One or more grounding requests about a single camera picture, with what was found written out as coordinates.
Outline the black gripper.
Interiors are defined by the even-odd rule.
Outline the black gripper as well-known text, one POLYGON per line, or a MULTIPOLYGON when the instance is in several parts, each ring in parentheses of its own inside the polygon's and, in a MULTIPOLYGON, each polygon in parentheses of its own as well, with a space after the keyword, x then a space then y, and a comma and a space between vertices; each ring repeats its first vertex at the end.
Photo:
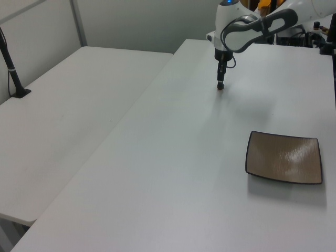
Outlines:
POLYGON ((215 48, 215 59, 218 61, 217 66, 217 87, 225 87, 224 78, 226 73, 226 62, 232 60, 233 53, 230 51, 222 51, 215 48))

